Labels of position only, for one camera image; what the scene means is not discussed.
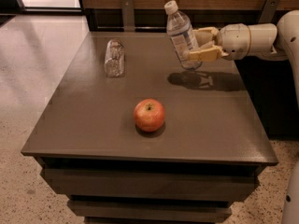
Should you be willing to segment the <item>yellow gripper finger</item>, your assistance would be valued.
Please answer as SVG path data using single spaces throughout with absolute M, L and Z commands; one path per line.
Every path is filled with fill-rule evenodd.
M 216 27 L 204 27 L 193 30 L 198 46 L 214 45 L 219 30 Z
M 228 56 L 228 53 L 221 46 L 212 45 L 208 49 L 190 50 L 187 54 L 187 59 L 198 62 L 214 62 L 226 56 Z

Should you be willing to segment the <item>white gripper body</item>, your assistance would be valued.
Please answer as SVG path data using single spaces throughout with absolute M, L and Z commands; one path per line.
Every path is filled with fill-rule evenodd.
M 242 60 L 249 52 L 249 27 L 242 23 L 227 25 L 220 29 L 216 40 L 223 59 Z

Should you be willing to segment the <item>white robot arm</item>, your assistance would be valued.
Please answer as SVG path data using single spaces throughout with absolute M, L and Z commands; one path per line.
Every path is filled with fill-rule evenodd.
M 241 60 L 255 56 L 266 61 L 289 61 L 298 79 L 299 12 L 286 13 L 277 24 L 230 24 L 221 29 L 194 31 L 199 48 L 191 56 L 200 62 L 219 58 Z M 242 203 L 224 224 L 299 224 L 299 160 L 296 141 L 273 141 L 280 164 L 268 168 L 261 186 Z

